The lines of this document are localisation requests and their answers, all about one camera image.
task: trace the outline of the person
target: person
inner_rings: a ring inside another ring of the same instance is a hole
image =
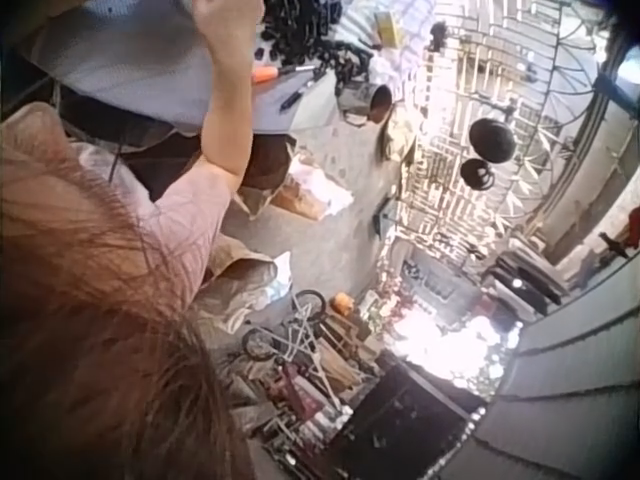
[[[84,168],[45,106],[3,125],[0,455],[12,478],[254,478],[181,315],[247,167],[262,14],[261,0],[193,0],[213,63],[202,156],[156,204]]]

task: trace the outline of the wall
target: wall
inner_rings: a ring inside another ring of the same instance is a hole
[[[640,449],[639,331],[636,255],[523,330],[487,413],[427,478],[614,478]]]

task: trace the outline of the screwdriver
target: screwdriver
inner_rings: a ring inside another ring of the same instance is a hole
[[[283,75],[290,75],[297,72],[310,72],[314,68],[316,68],[314,65],[303,65],[301,67],[290,65],[280,68],[268,66],[258,67],[255,68],[253,72],[251,72],[251,83],[253,83],[254,85],[258,83],[265,83],[271,80],[275,80],[276,78]]]

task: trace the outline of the concrete floor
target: concrete floor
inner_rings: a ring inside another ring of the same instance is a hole
[[[382,247],[373,231],[373,213],[399,178],[397,164],[375,158],[379,130],[340,124],[294,135],[298,147],[313,152],[325,172],[352,192],[348,209],[312,222],[267,207],[249,221],[232,205],[223,232],[273,258],[291,251],[296,290],[313,288],[328,297],[339,291],[358,295],[368,286]]]

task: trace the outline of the brown hair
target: brown hair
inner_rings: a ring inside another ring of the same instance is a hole
[[[3,158],[3,168],[23,165],[14,160]],[[75,184],[112,215],[109,225],[44,228],[21,216],[3,177],[3,469],[30,479],[254,478],[198,332],[166,308],[105,296],[83,278],[100,274],[119,293],[135,290],[141,279],[121,277],[110,253],[159,249],[80,167],[46,175]],[[82,258],[91,268],[78,274]],[[158,296],[170,297],[170,272],[148,275]]]

